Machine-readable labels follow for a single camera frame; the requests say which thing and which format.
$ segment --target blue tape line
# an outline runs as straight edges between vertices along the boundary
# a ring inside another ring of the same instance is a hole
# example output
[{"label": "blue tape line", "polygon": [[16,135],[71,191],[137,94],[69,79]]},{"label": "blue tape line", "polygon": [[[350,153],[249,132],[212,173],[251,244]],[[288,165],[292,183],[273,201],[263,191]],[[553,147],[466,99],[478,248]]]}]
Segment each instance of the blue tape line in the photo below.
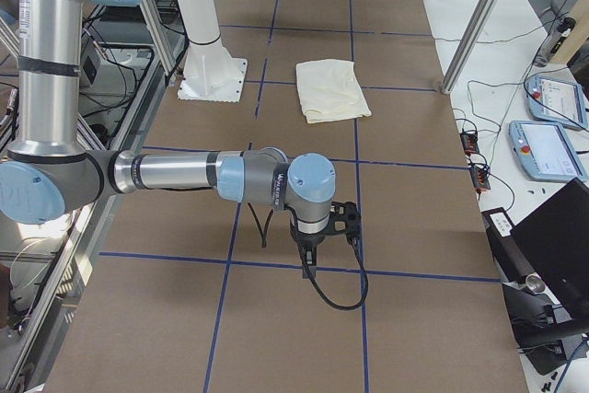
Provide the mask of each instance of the blue tape line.
[{"label": "blue tape line", "polygon": [[479,276],[441,275],[437,273],[412,273],[390,271],[366,271],[369,275],[398,276],[403,278],[419,278],[423,280],[466,281],[470,283],[500,283],[499,278],[485,278]]},{"label": "blue tape line", "polygon": [[270,29],[260,25],[219,25],[219,28],[253,28],[253,29]]},{"label": "blue tape line", "polygon": [[[353,48],[353,13],[352,13],[352,0],[350,0],[350,45],[352,48],[352,61],[354,61],[354,48]],[[356,168],[356,201],[358,205],[358,211],[362,213],[362,192],[361,192],[361,180],[360,180],[360,141],[358,133],[358,119],[353,119],[353,143],[354,143],[354,165]],[[359,247],[360,257],[364,261],[364,243],[360,238]],[[360,293],[364,291],[364,279],[360,276]],[[362,316],[362,359],[364,369],[364,393],[370,393],[370,369],[368,365],[368,325],[366,322],[366,304],[362,304],[361,316]]]},{"label": "blue tape line", "polygon": [[182,257],[182,256],[177,256],[177,255],[154,255],[154,254],[149,254],[149,253],[103,251],[103,252],[100,252],[99,255],[101,257],[140,258],[143,260],[189,261],[189,262],[203,262],[206,264],[227,264],[226,260],[216,260],[213,258]]},{"label": "blue tape line", "polygon": [[274,24],[276,23],[276,14],[278,12],[278,2],[279,0],[276,0],[276,2],[274,3],[274,13],[272,14],[272,23],[270,25],[270,35],[268,36],[268,43],[272,42],[272,34],[274,33]]},{"label": "blue tape line", "polygon": [[[115,257],[115,258],[133,258],[141,260],[165,260],[165,261],[191,261],[191,262],[202,262],[205,264],[231,264],[232,266],[245,266],[245,267],[267,267],[271,269],[288,269],[288,270],[301,270],[301,266],[295,264],[283,264],[278,262],[260,262],[260,261],[244,261],[244,260],[219,260],[211,258],[198,258],[198,257],[184,257],[174,255],[156,255],[147,253],[133,253],[133,252],[114,252],[114,251],[102,251],[99,253],[101,257]],[[358,269],[343,269],[341,267],[327,267],[318,266],[318,271],[322,272],[339,272],[339,273],[356,273],[359,274]],[[404,278],[418,278],[427,280],[450,280],[450,281],[467,281],[473,283],[500,283],[499,278],[487,278],[478,276],[460,276],[460,275],[443,275],[437,273],[415,273],[415,272],[393,272],[393,271],[366,271],[369,275],[376,276],[398,276]]]},{"label": "blue tape line", "polygon": [[368,365],[368,321],[366,319],[366,304],[362,304],[362,348],[364,354],[364,393],[370,392],[370,370]]},{"label": "blue tape line", "polygon": [[227,289],[227,282],[229,280],[229,270],[231,269],[231,257],[233,256],[233,247],[236,244],[237,236],[237,224],[239,223],[239,214],[241,212],[241,203],[236,208],[236,218],[233,223],[233,231],[231,232],[231,243],[229,245],[229,252],[227,253],[227,262],[225,265],[225,274],[223,276],[223,285],[221,287],[221,296],[219,297],[219,306],[217,308],[217,317],[214,322],[213,340],[211,341],[211,350],[209,351],[209,362],[206,367],[206,375],[204,377],[204,385],[202,387],[202,393],[209,391],[209,385],[211,382],[211,372],[213,370],[214,351],[216,350],[217,338],[219,336],[219,327],[221,325],[221,314],[223,313],[223,305],[225,303],[225,292]]},{"label": "blue tape line", "polygon": [[256,104],[256,111],[254,112],[254,116],[256,119],[258,118],[260,112],[260,104],[261,104],[261,92],[264,89],[264,78],[266,77],[266,67],[268,66],[268,57],[264,59],[264,68],[261,71],[261,82],[260,82],[260,89],[258,89],[258,103]]},{"label": "blue tape line", "polygon": [[383,31],[381,34],[385,36],[411,36],[411,37],[433,37],[432,34],[413,33],[413,32],[386,32]]},{"label": "blue tape line", "polygon": [[164,146],[144,146],[143,149],[150,151],[170,151],[170,152],[211,152],[208,149],[189,149],[185,147],[164,147]]},{"label": "blue tape line", "polygon": [[360,163],[362,165],[401,166],[401,167],[405,167],[405,168],[468,170],[467,166],[421,165],[419,163],[396,163],[396,162],[388,162],[388,161],[368,161],[368,160],[358,160],[358,163]]},{"label": "blue tape line", "polygon": [[293,87],[294,85],[296,85],[295,82],[279,82],[279,81],[275,81],[275,80],[264,80],[264,83],[267,85],[287,85],[290,87]]},{"label": "blue tape line", "polygon": [[354,52],[353,52],[353,13],[352,13],[352,0],[348,0],[350,4],[350,55],[352,57],[352,62],[354,61]]},{"label": "blue tape line", "polygon": [[[145,150],[152,151],[170,151],[170,152],[210,152],[208,149],[188,149],[183,147],[164,147],[164,146],[144,146]],[[466,166],[446,166],[446,165],[425,165],[420,163],[399,163],[396,161],[373,161],[373,160],[355,160],[347,158],[330,158],[329,161],[338,163],[358,163],[360,165],[378,165],[378,166],[399,166],[403,168],[433,168],[433,169],[452,169],[452,170],[468,170]]]},{"label": "blue tape line", "polygon": [[382,89],[385,91],[417,91],[417,92],[437,92],[432,87],[365,87],[361,85],[362,89]]}]

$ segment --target black cable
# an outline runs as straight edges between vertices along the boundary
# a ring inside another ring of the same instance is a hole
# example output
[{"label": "black cable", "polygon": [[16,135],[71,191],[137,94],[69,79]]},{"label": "black cable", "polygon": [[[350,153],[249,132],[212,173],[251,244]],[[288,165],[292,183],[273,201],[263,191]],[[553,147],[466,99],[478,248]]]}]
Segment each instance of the black cable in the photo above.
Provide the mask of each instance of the black cable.
[{"label": "black cable", "polygon": [[471,83],[476,83],[478,85],[484,85],[485,87],[519,86],[519,85],[521,85],[521,83],[500,83],[498,85],[491,85],[489,83],[480,82],[479,80],[468,80],[468,82],[467,82],[467,97],[468,97],[468,102],[470,103],[470,111],[472,112],[472,115],[474,115],[475,117],[477,117],[481,120],[488,121],[489,123],[492,123],[495,126],[497,126],[497,131],[491,131],[491,130],[486,130],[486,131],[491,131],[493,133],[499,134],[499,132],[501,131],[501,125],[498,122],[496,122],[495,120],[488,119],[487,117],[483,117],[482,115],[479,115],[475,111],[475,103],[472,98],[472,90],[470,89]]},{"label": "black cable", "polygon": [[11,85],[11,84],[6,83],[6,82],[0,82],[0,85],[4,85],[5,87],[13,87],[15,89],[18,89],[18,87],[16,85]]},{"label": "black cable", "polygon": [[158,188],[161,191],[169,191],[169,192],[195,192],[195,191],[210,191],[212,188],[204,187],[204,188]]},{"label": "black cable", "polygon": [[94,30],[94,32],[96,32],[97,36],[102,40],[102,42],[96,42],[96,44],[100,47],[102,46],[107,46],[107,49],[109,49],[110,51],[110,55],[112,55],[112,60],[109,59],[108,57],[105,58],[105,60],[110,63],[110,64],[114,64],[115,66],[118,66],[119,68],[122,69],[126,69],[128,71],[131,71],[131,74],[133,74],[133,81],[135,83],[135,89],[137,88],[137,74],[135,73],[135,70],[132,69],[130,66],[125,66],[124,64],[120,64],[117,62],[116,57],[114,55],[114,52],[112,51],[111,48],[108,47],[108,43],[106,42],[106,40],[104,39],[104,37],[102,37],[102,35],[100,34],[100,32],[96,29],[96,27],[94,26],[94,24],[90,25],[90,28],[92,28]]},{"label": "black cable", "polygon": [[[291,215],[293,216],[294,241],[296,241],[297,246],[301,250],[303,250],[304,248],[301,244],[300,236],[299,236],[300,232],[298,230],[298,217],[296,216],[296,211],[295,211],[295,209],[293,209],[290,206],[284,206],[284,209],[289,211],[291,213]],[[362,257],[360,256],[360,248],[358,246],[358,242],[356,239],[352,242],[352,249],[353,249],[354,257],[356,258],[356,261],[358,262],[358,266],[360,267],[360,275],[362,277],[362,293],[360,295],[360,300],[357,303],[352,304],[350,306],[342,306],[340,304],[337,304],[337,303],[334,303],[333,301],[331,301],[325,295],[325,293],[321,290],[321,288],[319,287],[317,280],[315,279],[315,277],[313,276],[313,273],[309,269],[309,265],[306,263],[306,257],[305,256],[300,257],[301,263],[303,265],[303,271],[305,272],[305,275],[308,278],[308,280],[313,285],[313,288],[315,288],[315,291],[318,293],[318,295],[321,297],[321,299],[328,306],[333,307],[337,310],[355,310],[356,308],[358,308],[364,304],[364,302],[366,301],[366,297],[368,296],[368,274],[366,273],[366,270],[364,268],[364,263],[362,261]]]},{"label": "black cable", "polygon": [[256,222],[256,227],[258,228],[258,232],[260,233],[261,238],[261,248],[265,249],[268,247],[268,229],[270,228],[270,221],[272,220],[272,216],[274,215],[274,210],[271,209],[266,216],[266,222],[264,223],[264,227],[262,228],[260,219],[258,218],[258,214],[254,210],[254,207],[251,203],[248,203],[248,208],[251,214],[254,217],[254,221]]},{"label": "black cable", "polygon": [[123,97],[123,99],[119,103],[117,103],[116,105],[105,105],[104,103],[100,103],[95,98],[92,98],[89,94],[87,94],[85,92],[80,92],[80,96],[84,96],[88,100],[90,100],[91,102],[99,105],[102,108],[101,111],[104,111],[104,110],[116,110],[117,108],[120,108],[121,106],[124,106],[124,105],[126,105],[129,102],[129,100],[126,97]]},{"label": "black cable", "polygon": [[[94,24],[91,23],[89,26],[89,28],[92,28],[94,30],[94,32],[97,33],[97,35],[100,37],[100,39],[104,42],[104,38],[100,35],[100,33],[97,31],[97,29],[94,27]],[[86,33],[88,35],[88,37],[90,39],[92,39],[92,41],[94,41],[94,43],[102,50],[102,46],[97,42],[97,40],[94,38],[94,36],[90,33],[90,31],[88,29],[85,29]],[[114,52],[112,50],[110,50],[110,54],[112,55],[112,58],[115,58]],[[104,60],[108,60],[109,57],[106,56],[106,54],[102,53],[101,55],[104,56]],[[121,77],[122,77],[122,83],[123,83],[123,88],[124,88],[124,92],[123,92],[123,96],[127,97],[127,93],[129,92],[129,89],[127,87],[127,78],[125,77],[125,73],[122,71],[121,67],[118,65],[117,66],[119,68],[119,73],[121,73]]]},{"label": "black cable", "polygon": [[18,107],[20,106],[20,92],[17,91],[15,96],[15,106],[12,111],[12,119],[10,120],[10,140],[13,142],[17,140],[17,129],[18,129]]},{"label": "black cable", "polygon": [[[547,20],[546,22],[542,22],[542,24],[539,27],[535,27],[534,29],[531,29],[528,32],[525,32],[524,34],[519,34],[519,35],[513,36],[513,37],[511,37],[509,39],[504,39],[504,40],[489,40],[489,41],[477,41],[477,43],[487,44],[488,45],[488,44],[495,44],[495,43],[507,43],[509,41],[520,39],[522,37],[529,36],[534,31],[538,31],[539,29],[544,28],[544,26],[547,25],[548,23],[553,24],[556,20],[558,20],[562,16],[564,16],[564,15],[556,16],[555,18],[553,18],[551,20]],[[441,40],[441,41],[461,41],[462,40],[462,39],[445,39],[443,37],[434,37],[433,39],[434,40]]]},{"label": "black cable", "polygon": [[507,184],[505,181],[503,181],[502,179],[500,179],[496,175],[491,174],[489,172],[489,176],[490,177],[493,177],[494,179],[497,179],[498,181],[500,181],[501,183],[503,183],[507,187],[507,189],[509,189],[509,192],[512,193],[512,202],[509,205],[509,207],[507,209],[505,209],[505,212],[511,211],[511,209],[514,207],[514,204],[515,204],[515,192],[514,192],[514,190],[512,189],[512,187],[509,184]]},{"label": "black cable", "polygon": [[186,36],[186,31],[180,31],[179,29],[173,29],[172,27],[169,27],[168,25],[166,25],[163,22],[159,22],[159,24],[164,27],[165,29],[169,29],[172,32],[175,32],[176,34],[179,34],[180,36]]}]

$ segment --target aluminum arm segment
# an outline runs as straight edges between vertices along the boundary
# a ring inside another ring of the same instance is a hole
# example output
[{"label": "aluminum arm segment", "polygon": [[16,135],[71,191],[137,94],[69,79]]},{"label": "aluminum arm segment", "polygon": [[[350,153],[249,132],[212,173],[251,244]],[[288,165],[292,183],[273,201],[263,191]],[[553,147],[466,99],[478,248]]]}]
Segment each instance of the aluminum arm segment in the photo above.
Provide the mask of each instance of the aluminum arm segment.
[{"label": "aluminum arm segment", "polygon": [[321,231],[329,221],[335,169],[318,154],[290,163],[278,149],[135,155],[131,151],[88,151],[72,163],[6,161],[0,164],[0,211],[39,224],[117,193],[154,189],[216,189],[235,202],[293,209],[298,229]]}]

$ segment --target white cloth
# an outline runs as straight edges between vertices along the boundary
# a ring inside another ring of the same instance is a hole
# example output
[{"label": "white cloth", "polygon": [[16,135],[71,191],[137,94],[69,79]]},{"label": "white cloth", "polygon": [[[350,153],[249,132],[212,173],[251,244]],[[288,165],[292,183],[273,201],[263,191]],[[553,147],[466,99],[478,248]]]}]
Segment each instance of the white cloth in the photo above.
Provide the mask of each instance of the white cloth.
[{"label": "white cloth", "polygon": [[298,64],[296,89],[307,123],[372,115],[353,73],[353,62],[328,59]]}]

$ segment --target cable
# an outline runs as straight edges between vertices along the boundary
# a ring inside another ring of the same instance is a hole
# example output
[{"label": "cable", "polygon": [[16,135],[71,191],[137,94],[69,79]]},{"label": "cable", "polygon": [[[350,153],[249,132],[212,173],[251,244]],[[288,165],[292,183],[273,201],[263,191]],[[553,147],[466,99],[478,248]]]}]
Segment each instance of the cable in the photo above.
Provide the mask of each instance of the cable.
[{"label": "cable", "polygon": [[577,345],[577,348],[574,349],[574,351],[572,352],[571,358],[567,361],[567,364],[564,366],[564,370],[562,370],[562,375],[560,375],[559,382],[554,387],[554,393],[559,393],[560,385],[562,384],[564,377],[566,376],[567,372],[569,371],[569,368],[571,368],[572,360],[577,355],[577,353],[584,347],[584,345],[585,345],[585,339],[582,339],[581,342],[579,343],[579,345]]},{"label": "cable", "polygon": [[491,172],[489,172],[489,176],[490,177],[493,177],[494,179],[497,179],[498,181],[500,181],[501,183],[503,183],[507,187],[507,189],[509,189],[509,192],[512,193],[512,202],[509,205],[509,207],[507,209],[505,209],[505,212],[511,211],[512,208],[514,207],[514,204],[515,204],[515,192],[514,192],[514,190],[512,189],[512,187],[509,184],[507,184],[505,181],[503,181],[502,179],[500,179],[496,175],[491,174]]},{"label": "cable", "polygon": [[[99,36],[99,37],[100,37],[100,38],[101,38],[101,39],[104,41],[104,39],[103,39],[103,38],[100,36],[100,34],[98,33],[98,31],[96,30],[96,28],[94,28],[94,24],[93,24],[93,23],[91,23],[91,24],[89,25],[89,27],[91,27],[91,28],[94,30],[94,32],[96,32],[96,33],[97,33],[97,35],[98,35],[98,36]],[[102,46],[101,46],[101,45],[98,43],[98,41],[97,41],[97,40],[94,38],[94,36],[92,35],[92,33],[90,33],[90,31],[88,31],[86,28],[82,28],[82,30],[83,30],[83,31],[86,33],[86,35],[87,35],[87,36],[88,36],[88,37],[89,37],[89,38],[92,40],[92,42],[94,43],[94,46],[97,48],[97,50],[98,50],[98,51],[100,52],[100,54],[102,55],[102,58],[103,58],[104,60],[108,60],[108,59],[109,59],[109,57],[106,55],[106,53],[104,52],[104,49],[103,49],[103,48],[102,48]],[[110,51],[110,54],[112,55],[112,58],[114,59],[114,58],[115,58],[115,56],[114,56],[114,52]],[[126,97],[126,96],[127,96],[127,92],[128,92],[128,88],[127,88],[127,79],[126,79],[126,77],[125,77],[125,74],[124,74],[124,72],[122,71],[121,67],[120,67],[120,66],[118,66],[118,67],[119,67],[119,72],[121,73],[121,76],[122,76],[122,83],[123,83],[123,86],[124,86],[124,93],[123,93],[123,95]]]},{"label": "cable", "polygon": [[51,239],[51,238],[49,238],[49,237],[28,237],[28,238],[23,238],[23,239],[20,241],[20,243],[19,243],[18,245],[20,246],[21,244],[25,243],[25,241],[29,241],[29,240],[31,240],[31,239],[34,239],[35,241],[33,241],[33,242],[32,242],[32,243],[30,243],[30,244],[27,244],[27,246],[25,246],[25,247],[24,247],[24,248],[23,248],[23,249],[22,249],[22,250],[21,250],[21,251],[20,251],[20,252],[19,252],[19,253],[16,255],[16,257],[15,257],[15,258],[12,260],[12,264],[10,264],[10,271],[11,271],[11,272],[10,272],[9,278],[10,278],[10,284],[12,285],[12,287],[13,287],[13,290],[14,290],[14,289],[18,289],[18,288],[20,287],[20,285],[22,284],[22,282],[20,282],[19,284],[15,284],[15,282],[14,282],[14,281],[13,281],[13,279],[12,279],[12,267],[15,265],[15,263],[18,261],[18,259],[19,259],[19,258],[20,258],[20,257],[21,257],[21,256],[22,256],[22,255],[23,255],[23,254],[24,254],[24,253],[27,251],[27,250],[29,250],[29,249],[30,249],[30,248],[32,248],[33,246],[36,246],[36,245],[38,245],[39,243],[42,243],[42,242],[43,242],[43,241],[45,241],[46,239]]},{"label": "cable", "polygon": [[[304,249],[303,245],[301,244],[301,241],[300,241],[300,236],[299,236],[300,231],[298,230],[298,217],[296,216],[296,211],[295,211],[295,209],[293,209],[290,206],[284,206],[284,209],[289,211],[291,213],[291,215],[293,216],[294,241],[296,242],[297,246],[300,249]],[[358,308],[364,304],[364,302],[366,301],[366,297],[368,296],[368,274],[366,273],[366,270],[364,268],[364,263],[362,261],[362,258],[360,257],[360,248],[359,248],[357,238],[355,238],[352,241],[352,249],[353,249],[354,257],[356,258],[356,261],[358,262],[358,266],[360,267],[360,275],[362,277],[362,293],[360,295],[360,300],[357,303],[352,304],[350,306],[342,306],[340,304],[337,304],[337,303],[334,303],[333,301],[331,301],[325,295],[325,293],[321,290],[321,288],[319,287],[317,280],[315,279],[315,277],[313,276],[313,273],[309,269],[309,265],[306,263],[306,257],[305,256],[300,257],[301,263],[303,265],[303,271],[305,272],[306,277],[309,279],[309,281],[313,285],[313,288],[315,289],[315,291],[318,293],[318,295],[321,297],[321,299],[328,306],[333,307],[337,310],[347,310],[347,311],[355,310],[356,308]]]},{"label": "cable", "polygon": [[459,110],[460,112],[462,112],[462,116],[463,116],[464,118],[466,118],[466,117],[467,117],[467,114],[466,114],[466,113],[465,113],[465,112],[464,112],[462,109],[460,109],[460,108],[452,108],[452,110]]},{"label": "cable", "polygon": [[33,276],[28,283],[26,283],[25,285],[23,285],[22,287],[18,287],[18,289],[20,290],[25,290],[27,287],[29,287],[31,284],[33,284],[37,278],[39,278],[39,275],[41,275],[45,270],[47,270],[47,268],[49,267],[50,263],[48,262],[47,264],[45,264],[43,267],[40,268],[40,271],[37,272],[37,274],[35,274],[35,276]]},{"label": "cable", "polygon": [[[91,27],[91,28],[94,30],[94,32],[96,32],[97,36],[98,36],[98,37],[99,37],[99,38],[102,40],[102,42],[97,42],[96,40],[94,40],[94,42],[95,42],[95,43],[96,43],[96,44],[97,44],[97,45],[98,45],[100,48],[102,48],[102,46],[103,46],[103,45],[106,45],[106,44],[107,44],[107,43],[106,43],[106,40],[105,40],[105,39],[104,39],[104,37],[102,37],[102,35],[101,35],[101,34],[98,32],[98,30],[96,29],[96,27],[94,26],[94,24],[90,25],[90,27]],[[108,63],[110,63],[110,64],[114,64],[115,66],[118,66],[119,68],[126,69],[126,70],[128,70],[128,71],[131,71],[131,74],[133,74],[133,81],[135,82],[135,87],[134,87],[134,88],[136,89],[136,88],[137,88],[137,74],[135,73],[135,70],[134,70],[134,69],[132,69],[132,68],[131,68],[131,67],[129,67],[129,66],[125,66],[124,64],[120,64],[120,63],[118,63],[118,62],[117,62],[117,60],[116,60],[116,57],[115,57],[115,55],[114,55],[114,52],[112,51],[112,49],[111,49],[111,48],[109,48],[109,51],[110,51],[110,55],[112,55],[112,60],[111,60],[111,59],[109,59],[108,57],[105,57],[105,59],[104,59],[104,60],[106,60],[106,61],[107,61]]]},{"label": "cable", "polygon": [[260,233],[261,248],[265,249],[268,247],[268,229],[270,228],[270,221],[272,220],[272,216],[274,215],[274,210],[271,209],[268,212],[268,215],[266,216],[266,222],[264,223],[264,227],[262,228],[260,219],[258,218],[258,214],[256,214],[256,211],[254,210],[254,207],[251,205],[251,203],[248,203],[248,208],[254,217],[256,227],[258,228],[258,232]]},{"label": "cable", "polygon": [[204,187],[204,188],[158,188],[160,191],[170,191],[170,192],[195,192],[195,191],[210,191],[211,187]]},{"label": "cable", "polygon": [[180,36],[186,36],[186,31],[180,31],[179,29],[173,29],[172,27],[169,27],[168,25],[166,25],[163,22],[159,22],[159,24],[164,27],[165,29],[169,29],[172,32],[175,32],[176,34],[179,34]]},{"label": "cable", "polygon": [[[561,16],[556,16],[555,18],[553,18],[552,20],[547,20],[546,22],[543,22],[539,27],[536,27],[528,32],[525,32],[524,34],[519,34],[517,36],[513,36],[510,39],[504,39],[504,40],[490,40],[490,41],[477,41],[477,43],[483,44],[483,45],[489,45],[489,44],[495,44],[495,43],[507,43],[509,41],[513,41],[516,39],[520,39],[522,37],[525,36],[529,36],[530,34],[532,34],[534,31],[538,31],[539,29],[544,28],[545,25],[547,25],[548,23],[553,24],[554,21],[558,20]],[[445,39],[443,37],[434,37],[434,40],[442,40],[442,41],[461,41],[462,39]]]}]

